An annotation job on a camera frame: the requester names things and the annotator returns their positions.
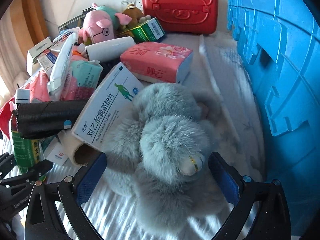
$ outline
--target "green and yellow box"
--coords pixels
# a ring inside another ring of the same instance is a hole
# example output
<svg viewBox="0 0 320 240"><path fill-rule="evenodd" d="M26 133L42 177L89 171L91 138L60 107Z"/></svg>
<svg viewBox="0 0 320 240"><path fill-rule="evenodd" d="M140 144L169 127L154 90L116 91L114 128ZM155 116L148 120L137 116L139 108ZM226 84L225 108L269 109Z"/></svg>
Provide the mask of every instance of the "green and yellow box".
<svg viewBox="0 0 320 240"><path fill-rule="evenodd" d="M160 41L165 36L165 32L158 22L157 18L152 18L132 29L125 29L119 33L118 38L132 37L136 43L145 41Z"/></svg>

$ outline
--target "power socket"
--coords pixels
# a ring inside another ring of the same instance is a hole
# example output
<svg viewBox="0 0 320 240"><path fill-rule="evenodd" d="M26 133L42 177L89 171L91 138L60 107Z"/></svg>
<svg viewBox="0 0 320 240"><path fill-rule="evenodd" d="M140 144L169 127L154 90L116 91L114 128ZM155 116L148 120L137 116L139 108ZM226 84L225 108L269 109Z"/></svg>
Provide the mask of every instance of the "power socket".
<svg viewBox="0 0 320 240"><path fill-rule="evenodd" d="M121 11L124 11L127 7L129 3L133 3L134 6L136 6L136 0L127 0L127 1L122 1L121 2Z"/></svg>
<svg viewBox="0 0 320 240"><path fill-rule="evenodd" d="M142 0L135 0L136 7L143 12Z"/></svg>

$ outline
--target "green human silhouette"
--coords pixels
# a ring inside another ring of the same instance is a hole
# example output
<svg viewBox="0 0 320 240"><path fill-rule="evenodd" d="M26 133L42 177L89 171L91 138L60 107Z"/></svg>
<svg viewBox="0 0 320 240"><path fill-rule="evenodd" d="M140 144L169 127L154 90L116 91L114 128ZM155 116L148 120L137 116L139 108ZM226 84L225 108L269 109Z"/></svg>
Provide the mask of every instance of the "green human silhouette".
<svg viewBox="0 0 320 240"><path fill-rule="evenodd" d="M134 96L130 95L129 91L123 85L117 85L115 83L115 87L118 88L119 92L124 96L125 99L128 99L132 102L132 100L129 97L134 98Z"/></svg>

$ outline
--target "pink pig plush toy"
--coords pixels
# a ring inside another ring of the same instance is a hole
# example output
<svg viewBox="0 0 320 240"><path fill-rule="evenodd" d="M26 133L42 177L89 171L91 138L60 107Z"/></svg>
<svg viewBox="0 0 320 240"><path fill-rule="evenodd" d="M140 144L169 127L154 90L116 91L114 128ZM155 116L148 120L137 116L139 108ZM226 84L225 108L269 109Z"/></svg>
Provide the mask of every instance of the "pink pig plush toy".
<svg viewBox="0 0 320 240"><path fill-rule="evenodd" d="M79 32L79 36L83 38L84 42L87 42L88 37L92 39L92 43L112 40L115 38L114 29L117 29L117 26L114 28L115 22L127 25L132 20L131 17L118 13L112 8L98 7L95 3L92 6L97 9L87 13L83 28Z"/></svg>

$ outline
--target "metal rivet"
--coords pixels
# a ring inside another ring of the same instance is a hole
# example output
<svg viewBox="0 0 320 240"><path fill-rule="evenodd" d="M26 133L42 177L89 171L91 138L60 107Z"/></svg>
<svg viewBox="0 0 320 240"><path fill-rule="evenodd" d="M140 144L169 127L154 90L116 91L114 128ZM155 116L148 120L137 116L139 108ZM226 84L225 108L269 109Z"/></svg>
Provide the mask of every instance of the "metal rivet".
<svg viewBox="0 0 320 240"><path fill-rule="evenodd" d="M69 183L69 182L72 181L72 179L73 179L72 176L66 176L66 177L64 178L64 182Z"/></svg>
<svg viewBox="0 0 320 240"><path fill-rule="evenodd" d="M273 184L275 184L276 186L280 186L280 185L281 185L281 182L280 182L278 179L274 179L272 182L273 182Z"/></svg>
<svg viewBox="0 0 320 240"><path fill-rule="evenodd" d="M251 182L251 178L249 176L243 176L242 179L244 182Z"/></svg>
<svg viewBox="0 0 320 240"><path fill-rule="evenodd" d="M42 181L41 181L41 180L37 180L36 183L35 183L35 185L38 186L38 187L39 187L41 184L42 184Z"/></svg>

